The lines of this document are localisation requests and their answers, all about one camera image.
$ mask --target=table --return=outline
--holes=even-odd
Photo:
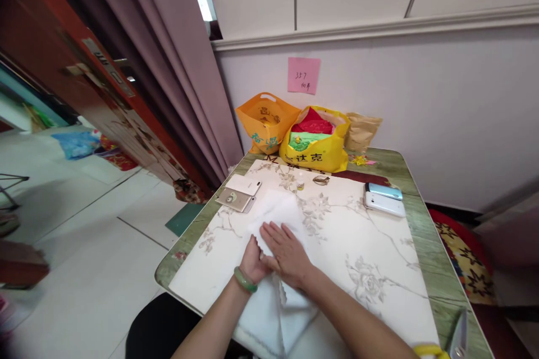
[[[410,225],[415,250],[427,286],[441,345],[445,348],[449,344],[460,311],[466,307],[469,313],[468,357],[474,359],[493,358],[403,156],[396,151],[374,148],[369,148],[367,155],[377,164],[358,167],[349,163],[348,170],[386,177],[393,185],[402,190],[406,218]],[[247,153],[234,169],[234,173],[244,175],[255,160],[266,158],[265,154]],[[157,283],[187,306],[189,303],[175,295],[168,285],[221,207],[215,202],[215,198],[225,187],[225,184],[226,181],[163,258],[155,273]]]

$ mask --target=star pattern cushion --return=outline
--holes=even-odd
[[[433,209],[429,213],[470,303],[496,306],[491,267],[481,244],[460,223]]]

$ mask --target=green bangle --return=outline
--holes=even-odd
[[[258,290],[258,286],[247,280],[247,277],[243,274],[239,266],[234,268],[234,276],[236,277],[238,283],[242,285],[249,293],[254,293]]]

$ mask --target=green mat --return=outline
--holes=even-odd
[[[165,224],[165,227],[178,237],[184,233],[191,222],[200,213],[205,205],[187,204]]]

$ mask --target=hand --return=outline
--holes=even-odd
[[[258,284],[271,269],[260,261],[260,248],[257,239],[251,234],[251,239],[245,248],[243,258],[241,259],[240,270],[254,284]]]
[[[260,235],[275,255],[275,258],[264,255],[262,262],[278,273],[286,284],[304,289],[304,281],[314,265],[294,233],[286,224],[279,228],[274,222],[264,222],[260,227]]]

